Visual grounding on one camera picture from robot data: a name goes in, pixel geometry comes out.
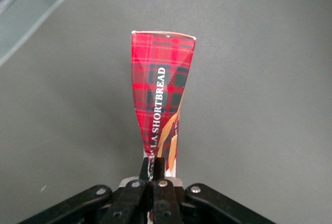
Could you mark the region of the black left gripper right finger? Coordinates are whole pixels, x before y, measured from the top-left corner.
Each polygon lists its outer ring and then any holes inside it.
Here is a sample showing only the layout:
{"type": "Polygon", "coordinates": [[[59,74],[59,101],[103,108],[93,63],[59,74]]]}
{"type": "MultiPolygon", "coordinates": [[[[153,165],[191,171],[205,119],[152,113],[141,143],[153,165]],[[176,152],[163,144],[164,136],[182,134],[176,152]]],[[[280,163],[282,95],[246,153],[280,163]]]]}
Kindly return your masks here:
{"type": "Polygon", "coordinates": [[[173,183],[164,176],[165,160],[157,158],[151,185],[153,223],[181,223],[181,213],[173,183]]]}

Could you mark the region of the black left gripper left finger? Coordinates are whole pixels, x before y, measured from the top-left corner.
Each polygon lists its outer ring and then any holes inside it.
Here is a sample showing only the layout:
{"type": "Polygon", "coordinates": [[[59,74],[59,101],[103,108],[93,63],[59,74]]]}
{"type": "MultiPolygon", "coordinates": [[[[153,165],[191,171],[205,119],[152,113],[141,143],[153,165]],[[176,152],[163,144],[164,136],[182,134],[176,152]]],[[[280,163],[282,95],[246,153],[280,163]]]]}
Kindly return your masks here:
{"type": "Polygon", "coordinates": [[[142,163],[137,179],[129,180],[120,187],[115,198],[107,209],[101,223],[148,223],[151,207],[151,182],[148,180],[148,159],[142,163]]]}

